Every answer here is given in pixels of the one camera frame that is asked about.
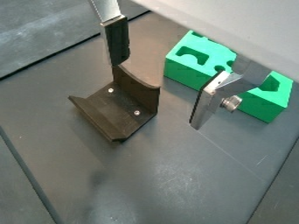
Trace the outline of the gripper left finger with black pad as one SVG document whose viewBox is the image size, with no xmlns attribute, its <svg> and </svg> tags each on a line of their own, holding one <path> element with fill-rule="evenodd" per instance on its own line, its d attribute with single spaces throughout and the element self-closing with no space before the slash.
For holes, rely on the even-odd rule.
<svg viewBox="0 0 299 224">
<path fill-rule="evenodd" d="M 106 36 L 111 66 L 118 66 L 130 57 L 127 17 L 122 14 L 118 0 L 88 0 Z"/>
</svg>

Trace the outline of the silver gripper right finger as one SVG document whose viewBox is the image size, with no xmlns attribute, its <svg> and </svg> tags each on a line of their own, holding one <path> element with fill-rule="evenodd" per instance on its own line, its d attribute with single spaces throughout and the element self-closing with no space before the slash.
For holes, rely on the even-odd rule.
<svg viewBox="0 0 299 224">
<path fill-rule="evenodd" d="M 271 73 L 271 69 L 254 60 L 239 55 L 231 66 L 232 73 L 218 72 L 199 91 L 190 124 L 198 130 L 211 118 L 218 108 L 232 112 L 242 99 L 238 94 L 262 85 Z"/>
</svg>

